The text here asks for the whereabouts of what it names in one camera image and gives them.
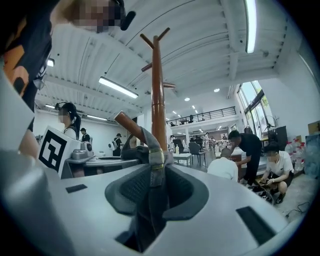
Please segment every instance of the wooden pole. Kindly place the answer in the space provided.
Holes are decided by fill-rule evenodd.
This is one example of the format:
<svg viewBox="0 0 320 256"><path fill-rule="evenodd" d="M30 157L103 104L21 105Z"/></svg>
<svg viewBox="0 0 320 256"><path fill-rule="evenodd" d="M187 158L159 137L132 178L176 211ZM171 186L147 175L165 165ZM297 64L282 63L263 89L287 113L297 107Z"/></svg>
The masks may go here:
<svg viewBox="0 0 320 256"><path fill-rule="evenodd" d="M131 134L137 137L140 141L147 144L144 134L141 131L140 127L130 117L128 117L123 111L117 114L114 120L116 120L121 126L127 129Z"/></svg>
<svg viewBox="0 0 320 256"><path fill-rule="evenodd" d="M153 37L151 131L163 151L168 150L166 139L165 95L162 76L161 54L158 36Z"/></svg>

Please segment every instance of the table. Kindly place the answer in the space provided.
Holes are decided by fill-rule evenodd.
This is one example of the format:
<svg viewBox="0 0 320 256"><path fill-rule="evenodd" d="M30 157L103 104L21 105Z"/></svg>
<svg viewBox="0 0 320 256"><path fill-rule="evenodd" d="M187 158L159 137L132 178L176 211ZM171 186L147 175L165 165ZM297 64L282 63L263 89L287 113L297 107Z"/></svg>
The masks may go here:
<svg viewBox="0 0 320 256"><path fill-rule="evenodd" d="M190 153L183 153L183 154L173 154L173 159L178 161L179 160L186 160L186 166L188 167L188 160L190 160L190 166L191 166L191 154Z"/></svg>

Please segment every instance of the white ceiling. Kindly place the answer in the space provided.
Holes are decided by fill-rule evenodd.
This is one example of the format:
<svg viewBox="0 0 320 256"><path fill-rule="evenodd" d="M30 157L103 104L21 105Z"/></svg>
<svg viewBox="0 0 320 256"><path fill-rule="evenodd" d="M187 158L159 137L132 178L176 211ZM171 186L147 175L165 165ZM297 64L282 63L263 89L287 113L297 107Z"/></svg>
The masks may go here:
<svg viewBox="0 0 320 256"><path fill-rule="evenodd" d="M270 0L256 0L257 36L251 54L245 52L247 30L242 0L124 2L127 12L136 12L127 31L94 34L71 25L54 30L50 57L55 66L48 67L46 87L36 96L40 108L69 101L84 113L102 118L113 119L121 110L136 117L151 105L151 96L146 92L151 91L152 82L150 73L141 71L152 61L152 51L139 35L144 33L152 40L167 27L170 31L160 42L163 79L176 84L174 90L165 89L169 109L183 109L185 97L192 99L218 87L277 75L274 66L285 40L287 18ZM139 97L132 99L99 84L101 76ZM202 102L199 98L193 104L201 108Z"/></svg>

